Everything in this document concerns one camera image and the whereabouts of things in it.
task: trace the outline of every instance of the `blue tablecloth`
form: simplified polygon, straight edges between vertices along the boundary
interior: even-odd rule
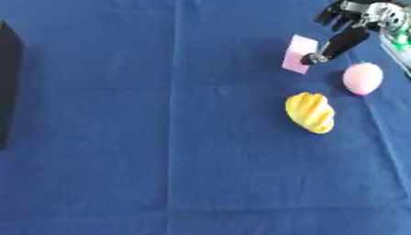
[[[329,1],[3,0],[26,44],[2,235],[409,235],[411,83],[376,35],[305,76],[291,37],[324,41]],[[381,66],[350,95],[341,72]],[[336,127],[284,112],[326,95]]]

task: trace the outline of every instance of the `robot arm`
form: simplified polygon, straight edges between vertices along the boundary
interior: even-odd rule
[[[337,0],[316,22],[326,26],[334,20],[333,31],[348,26],[319,51],[303,57],[303,64],[331,61],[369,38],[371,30],[379,33],[385,51],[411,76],[411,7],[382,0]]]

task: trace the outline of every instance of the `yellow toy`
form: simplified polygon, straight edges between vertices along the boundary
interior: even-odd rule
[[[335,111],[322,94],[291,96],[285,103],[285,110],[295,123],[316,134],[325,134],[334,128]]]

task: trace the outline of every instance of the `pink cube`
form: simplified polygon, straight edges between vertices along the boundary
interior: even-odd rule
[[[317,46],[318,42],[314,39],[294,35],[290,47],[285,53],[283,68],[305,74],[309,66],[303,65],[300,61],[308,53],[316,52]]]

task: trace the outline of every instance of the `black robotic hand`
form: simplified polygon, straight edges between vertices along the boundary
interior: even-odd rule
[[[392,3],[391,0],[336,0],[334,3],[329,5],[324,9],[321,14],[316,18],[316,22],[324,26],[329,25],[331,22],[335,21],[332,30],[339,31],[344,26],[350,28],[350,26],[359,23],[361,20],[361,12],[347,11],[343,10],[342,5],[347,4],[348,2],[363,5],[367,7],[373,3]],[[374,24],[367,27],[368,29],[378,31],[379,27]]]

